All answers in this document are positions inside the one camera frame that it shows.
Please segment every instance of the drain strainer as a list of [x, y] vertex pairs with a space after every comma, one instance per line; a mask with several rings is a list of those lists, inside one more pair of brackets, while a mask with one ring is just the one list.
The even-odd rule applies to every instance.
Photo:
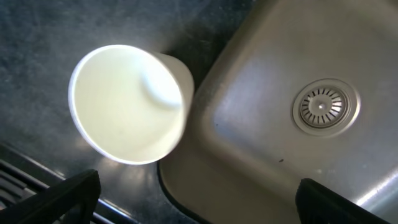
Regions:
[[306, 86], [293, 105], [293, 117], [303, 131], [316, 136], [338, 134], [359, 113], [355, 90], [339, 80], [319, 80]]

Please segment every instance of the stainless steel sink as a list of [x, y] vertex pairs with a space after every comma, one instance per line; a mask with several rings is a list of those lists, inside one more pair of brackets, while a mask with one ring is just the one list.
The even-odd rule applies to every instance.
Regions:
[[160, 162], [170, 195], [212, 223], [299, 223], [309, 177], [398, 223], [397, 21], [397, 1], [258, 2]]

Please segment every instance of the cup rim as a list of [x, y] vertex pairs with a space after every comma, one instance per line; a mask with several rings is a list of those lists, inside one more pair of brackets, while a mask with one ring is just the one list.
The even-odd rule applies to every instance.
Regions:
[[[70, 110], [70, 114], [72, 116], [72, 120], [75, 123], [75, 126], [77, 128], [77, 130], [79, 131], [79, 133], [82, 135], [82, 137], [87, 141], [87, 143], [94, 148], [96, 151], [98, 151], [100, 154], [102, 154], [103, 156], [112, 159], [116, 162], [120, 162], [123, 164], [129, 164], [129, 165], [143, 165], [143, 164], [149, 164], [155, 161], [160, 160], [161, 158], [165, 157], [167, 154], [169, 154], [171, 151], [173, 151], [173, 149], [177, 146], [178, 142], [181, 140], [182, 135], [183, 135], [183, 130], [185, 129], [185, 125], [186, 125], [186, 120], [183, 122], [183, 127], [182, 127], [182, 133], [181, 135], [175, 139], [175, 142], [172, 144], [172, 147], [170, 147], [169, 150], [166, 150], [163, 154], [161, 154], [160, 156], [158, 156], [155, 159], [151, 159], [151, 160], [147, 160], [147, 161], [132, 161], [132, 160], [125, 160], [125, 159], [120, 159], [118, 157], [115, 157], [114, 155], [106, 152], [104, 149], [102, 149], [101, 147], [99, 147], [99, 145], [97, 145], [97, 143], [95, 143], [94, 140], [92, 140], [92, 138], [90, 138], [90, 136], [88, 135], [88, 133], [85, 131], [85, 129], [83, 128], [83, 125], [81, 124], [78, 115], [77, 115], [77, 110], [76, 110], [76, 105], [75, 105], [75, 101], [74, 96], [75, 96], [75, 84], [78, 78], [78, 75], [80, 74], [81, 69], [83, 68], [83, 66], [95, 55], [97, 55], [100, 52], [103, 52], [105, 50], [109, 50], [109, 49], [130, 49], [130, 50], [137, 50], [143, 54], [148, 55], [149, 57], [151, 57], [153, 60], [155, 60], [157, 63], [160, 63], [172, 76], [172, 78], [174, 79], [174, 81], [176, 82], [178, 89], [180, 91], [180, 94], [182, 95], [182, 91], [180, 88], [180, 85], [178, 84], [178, 81], [175, 79], [175, 77], [172, 75], [172, 72], [170, 71], [170, 69], [161, 61], [159, 60], [157, 57], [155, 57], [154, 55], [150, 54], [149, 52], [142, 50], [138, 47], [133, 47], [130, 45], [121, 45], [121, 44], [115, 44], [115, 45], [107, 45], [107, 46], [103, 46], [103, 47], [99, 47], [97, 49], [92, 50], [91, 52], [89, 52], [88, 54], [86, 54], [76, 65], [76, 67], [73, 69], [70, 81], [69, 81], [69, 86], [68, 86], [68, 105], [69, 105], [69, 110]], [[182, 113], [184, 116], [186, 116], [187, 113], [187, 109], [186, 109], [186, 102], [184, 97], [182, 96]]]

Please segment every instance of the white cup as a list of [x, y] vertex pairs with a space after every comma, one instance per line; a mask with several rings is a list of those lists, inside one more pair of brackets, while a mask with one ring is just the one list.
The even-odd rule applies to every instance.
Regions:
[[178, 59], [110, 45], [84, 56], [69, 83], [73, 121], [102, 155], [125, 164], [157, 161], [179, 142], [193, 80]]

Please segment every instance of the countertop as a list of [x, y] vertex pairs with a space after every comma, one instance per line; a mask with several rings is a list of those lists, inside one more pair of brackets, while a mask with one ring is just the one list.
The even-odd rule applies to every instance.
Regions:
[[131, 222], [195, 223], [165, 196], [157, 163], [120, 164], [82, 139], [68, 108], [70, 75], [93, 49], [126, 44], [180, 59], [197, 89], [253, 3], [0, 0], [0, 142], [20, 155], [0, 159], [59, 179], [96, 169], [101, 201]]

